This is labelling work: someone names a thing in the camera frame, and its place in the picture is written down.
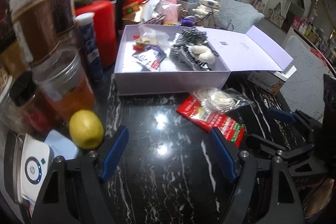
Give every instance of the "blue gripper pad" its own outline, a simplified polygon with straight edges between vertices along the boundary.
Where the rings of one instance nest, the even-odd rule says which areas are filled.
[[[100,179],[102,181],[107,181],[113,176],[128,140],[129,132],[127,127],[120,126],[113,137],[104,140],[103,144],[98,149],[98,168],[101,169]]]
[[[218,128],[209,131],[209,139],[224,177],[236,183],[240,170],[239,149],[233,142],[227,141]]]
[[[273,118],[274,120],[282,121],[285,123],[295,123],[295,116],[291,113],[283,112],[278,109],[270,108],[266,111],[267,116]]]

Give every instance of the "yellow lemon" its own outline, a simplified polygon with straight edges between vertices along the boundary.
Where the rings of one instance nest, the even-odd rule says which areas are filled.
[[[73,142],[82,149],[95,149],[104,138],[103,125],[90,110],[80,110],[73,114],[69,131]]]

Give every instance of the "metal screw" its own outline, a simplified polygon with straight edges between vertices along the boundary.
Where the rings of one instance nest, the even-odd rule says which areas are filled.
[[[61,162],[61,161],[63,161],[63,160],[65,160],[65,158],[64,158],[63,156],[57,156],[57,157],[55,158],[55,161],[56,161],[56,162]]]
[[[97,156],[98,156],[98,152],[97,152],[97,151],[92,150],[92,151],[89,152],[89,157],[91,157],[91,158],[95,158],[95,157],[97,157]]]
[[[279,156],[275,156],[273,159],[274,159],[274,161],[275,161],[276,163],[278,163],[278,164],[282,162],[282,158],[279,157]]]
[[[241,155],[243,158],[247,158],[247,157],[250,155],[250,153],[247,152],[247,151],[245,151],[245,150],[243,150],[243,151],[240,151],[240,155]]]

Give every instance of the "blue led ring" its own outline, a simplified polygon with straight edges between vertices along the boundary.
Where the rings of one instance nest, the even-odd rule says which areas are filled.
[[[28,173],[27,173],[27,166],[28,166],[28,163],[29,163],[31,160],[34,161],[34,162],[37,164],[37,167],[38,167],[38,169],[39,169],[39,170],[38,170],[39,175],[38,175],[38,177],[37,177],[36,180],[32,180],[32,179],[29,177]],[[28,181],[29,181],[31,184],[38,184],[38,183],[41,181],[41,178],[42,178],[41,165],[40,165],[39,161],[38,161],[36,158],[34,158],[34,157],[29,157],[29,158],[26,160],[26,164],[25,164],[25,173],[26,173],[26,177],[27,177]]]

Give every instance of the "leaf pattern cushion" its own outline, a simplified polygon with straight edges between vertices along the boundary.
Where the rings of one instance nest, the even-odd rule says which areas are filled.
[[[320,120],[324,113],[323,74],[329,74],[328,67],[295,36],[289,38],[285,51],[295,60],[297,71],[280,92],[291,111],[299,109]]]
[[[265,17],[252,5],[235,0],[223,0],[219,14],[232,20],[229,31],[239,33],[246,33],[252,25],[255,25]]]

